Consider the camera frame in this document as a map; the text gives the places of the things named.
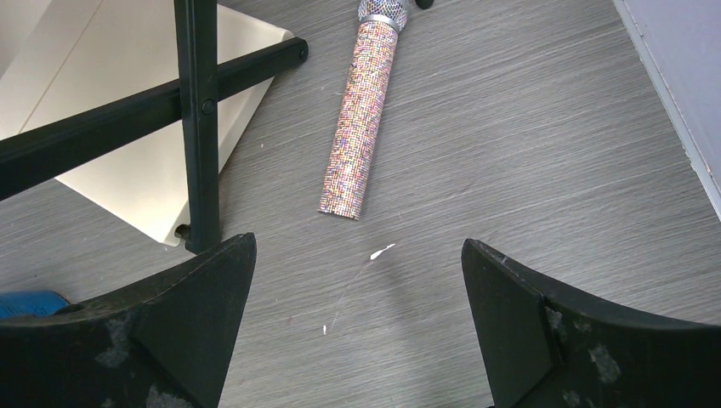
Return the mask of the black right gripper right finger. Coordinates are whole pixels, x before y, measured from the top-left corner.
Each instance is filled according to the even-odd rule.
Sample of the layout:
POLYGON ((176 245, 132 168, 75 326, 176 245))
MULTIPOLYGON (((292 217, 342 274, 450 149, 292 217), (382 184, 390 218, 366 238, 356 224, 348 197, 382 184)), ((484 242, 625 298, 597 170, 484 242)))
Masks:
POLYGON ((494 406, 719 406, 718 326, 607 301, 482 241, 461 260, 494 406))

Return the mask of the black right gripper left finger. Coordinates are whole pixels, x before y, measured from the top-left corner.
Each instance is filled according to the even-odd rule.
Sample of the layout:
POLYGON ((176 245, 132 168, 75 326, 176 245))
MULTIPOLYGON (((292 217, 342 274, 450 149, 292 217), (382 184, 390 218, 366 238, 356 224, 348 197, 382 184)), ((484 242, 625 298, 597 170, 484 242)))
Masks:
POLYGON ((235 235, 46 316, 1 322, 4 407, 215 407, 257 246, 235 235))

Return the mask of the blue paper towel roll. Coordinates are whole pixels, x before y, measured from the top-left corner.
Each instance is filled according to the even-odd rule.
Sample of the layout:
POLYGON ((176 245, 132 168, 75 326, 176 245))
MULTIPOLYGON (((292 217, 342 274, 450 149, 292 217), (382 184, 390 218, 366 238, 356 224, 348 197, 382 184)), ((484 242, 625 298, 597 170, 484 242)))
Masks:
POLYGON ((49 316, 70 302, 53 291, 1 292, 1 319, 21 316, 49 316))

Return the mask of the glitter microphone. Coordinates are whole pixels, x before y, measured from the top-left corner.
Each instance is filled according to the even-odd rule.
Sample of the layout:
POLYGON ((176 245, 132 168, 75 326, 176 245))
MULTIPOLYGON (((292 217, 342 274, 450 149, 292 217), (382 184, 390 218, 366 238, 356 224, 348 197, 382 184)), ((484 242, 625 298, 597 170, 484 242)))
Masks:
POLYGON ((324 174, 319 211, 361 216, 375 143, 407 1, 361 1, 359 27, 324 174))

